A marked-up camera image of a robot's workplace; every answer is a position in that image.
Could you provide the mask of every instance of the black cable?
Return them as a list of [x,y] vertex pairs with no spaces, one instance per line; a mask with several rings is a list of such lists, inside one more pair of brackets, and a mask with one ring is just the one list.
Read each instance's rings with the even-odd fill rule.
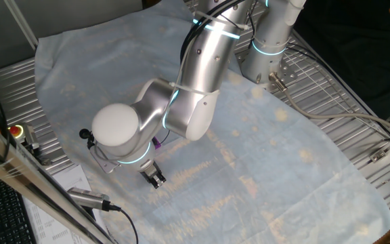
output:
[[255,25],[254,25],[254,22],[253,22],[253,19],[252,19],[251,15],[249,16],[249,21],[251,22],[251,26],[252,26],[252,37],[251,37],[251,40],[249,41],[248,48],[251,48],[252,42],[253,42],[253,40],[255,38]]
[[221,14],[221,16],[223,17],[223,18],[225,18],[228,22],[230,22],[231,24],[233,24],[237,29],[239,29],[239,30],[243,30],[242,28],[240,28],[236,23],[234,23],[234,22],[232,22],[229,18],[227,18],[227,17],[225,17],[224,15],[222,15]]
[[314,60],[316,62],[319,62],[319,59],[317,57],[310,56],[309,54],[306,54],[305,52],[302,52],[301,50],[298,50],[298,49],[295,49],[295,48],[292,48],[292,47],[287,47],[287,50],[288,49],[289,50],[293,50],[295,52],[298,52],[298,53],[304,55],[305,57],[308,57],[308,58],[310,58],[310,59],[312,59],[312,60]]
[[171,131],[168,129],[168,134],[167,134],[167,136],[165,136],[165,139],[163,139],[162,142],[159,142],[159,144],[162,144],[162,143],[168,138],[169,132],[171,132]]
[[1,134],[5,136],[5,139],[7,140],[7,144],[5,145],[5,150],[3,154],[3,161],[0,163],[4,163],[7,161],[8,152],[10,150],[10,136],[11,134],[8,131],[8,125],[7,125],[7,117],[5,116],[3,106],[0,101],[0,130]]
[[127,214],[124,210],[120,209],[120,212],[122,212],[124,215],[126,215],[126,218],[129,220],[130,224],[132,225],[133,231],[135,233],[135,238],[136,238],[136,244],[138,244],[138,233],[136,232],[135,225],[133,224],[132,219],[129,217],[129,214]]

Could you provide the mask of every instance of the white cloth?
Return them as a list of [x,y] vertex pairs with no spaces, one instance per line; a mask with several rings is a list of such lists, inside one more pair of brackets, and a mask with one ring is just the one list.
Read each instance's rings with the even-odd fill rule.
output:
[[[132,217],[139,242],[355,244],[383,236],[389,209],[328,136],[232,71],[207,134],[161,148],[162,187],[124,166],[101,170],[79,130],[105,105],[131,104],[149,79],[174,81],[191,22],[183,2],[162,0],[39,40],[37,93],[58,140],[92,189]],[[104,219],[120,243],[134,243],[122,214]]]

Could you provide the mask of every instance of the black keyboard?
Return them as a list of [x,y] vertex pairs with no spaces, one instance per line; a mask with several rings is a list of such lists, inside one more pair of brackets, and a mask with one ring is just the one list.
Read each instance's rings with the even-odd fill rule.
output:
[[22,196],[1,180],[0,243],[36,243]]

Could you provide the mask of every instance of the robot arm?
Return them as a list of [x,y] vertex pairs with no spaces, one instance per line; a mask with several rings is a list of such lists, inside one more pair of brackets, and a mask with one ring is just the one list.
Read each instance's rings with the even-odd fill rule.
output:
[[[195,15],[194,23],[224,1],[200,0],[200,12]],[[289,1],[302,0],[270,1],[286,5]],[[104,170],[104,165],[110,163],[127,165],[140,172],[155,188],[165,181],[154,162],[152,138],[161,127],[189,140],[198,140],[206,133],[223,76],[240,38],[241,30],[234,24],[245,21],[251,3],[243,1],[213,18],[191,42],[182,62],[179,85],[152,79],[131,106],[111,104],[97,113],[92,125],[97,142],[90,151],[99,163],[102,162]]]

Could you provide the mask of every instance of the metal grating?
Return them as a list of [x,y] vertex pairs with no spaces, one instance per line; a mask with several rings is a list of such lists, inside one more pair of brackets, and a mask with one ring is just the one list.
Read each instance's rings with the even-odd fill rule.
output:
[[74,165],[53,132],[35,92],[34,58],[0,70],[0,99],[9,126],[30,123],[40,143],[40,158],[50,159],[44,166],[55,174]]

